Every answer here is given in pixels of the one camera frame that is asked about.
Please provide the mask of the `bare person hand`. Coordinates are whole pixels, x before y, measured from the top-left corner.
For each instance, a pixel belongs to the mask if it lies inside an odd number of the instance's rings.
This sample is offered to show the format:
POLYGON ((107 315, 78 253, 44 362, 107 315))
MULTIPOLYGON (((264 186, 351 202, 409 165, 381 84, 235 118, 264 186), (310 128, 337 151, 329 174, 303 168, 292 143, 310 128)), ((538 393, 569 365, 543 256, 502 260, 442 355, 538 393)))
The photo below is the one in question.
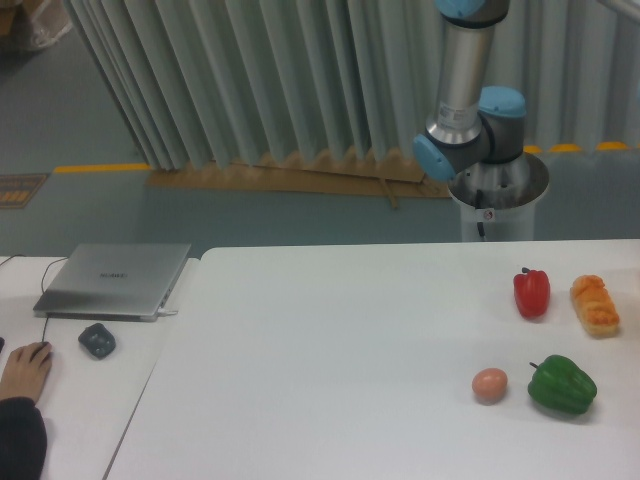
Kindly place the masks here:
POLYGON ((1 376, 1 400, 25 398, 38 403, 52 367, 52 352, 40 366, 30 362, 31 353, 40 343, 19 347, 9 355, 1 376))

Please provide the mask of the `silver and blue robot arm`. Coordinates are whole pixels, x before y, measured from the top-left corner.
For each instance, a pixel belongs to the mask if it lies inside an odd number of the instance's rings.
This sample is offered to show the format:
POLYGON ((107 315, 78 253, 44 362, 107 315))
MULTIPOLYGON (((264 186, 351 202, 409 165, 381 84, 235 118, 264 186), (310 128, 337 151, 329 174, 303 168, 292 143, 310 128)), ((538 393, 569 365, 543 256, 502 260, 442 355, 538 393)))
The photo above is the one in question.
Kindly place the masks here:
POLYGON ((526 143, 639 140, 635 1, 439 1, 444 51, 414 155, 437 180, 526 143))

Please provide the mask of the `black sleeved forearm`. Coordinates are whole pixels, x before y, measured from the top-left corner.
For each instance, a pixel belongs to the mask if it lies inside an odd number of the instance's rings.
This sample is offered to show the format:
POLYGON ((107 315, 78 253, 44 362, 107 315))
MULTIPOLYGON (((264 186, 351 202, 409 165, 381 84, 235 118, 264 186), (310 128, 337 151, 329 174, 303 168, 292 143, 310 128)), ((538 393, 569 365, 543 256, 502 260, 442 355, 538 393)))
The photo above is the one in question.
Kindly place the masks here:
POLYGON ((1 401, 1 478, 39 479, 47 452, 43 417, 33 400, 1 401))

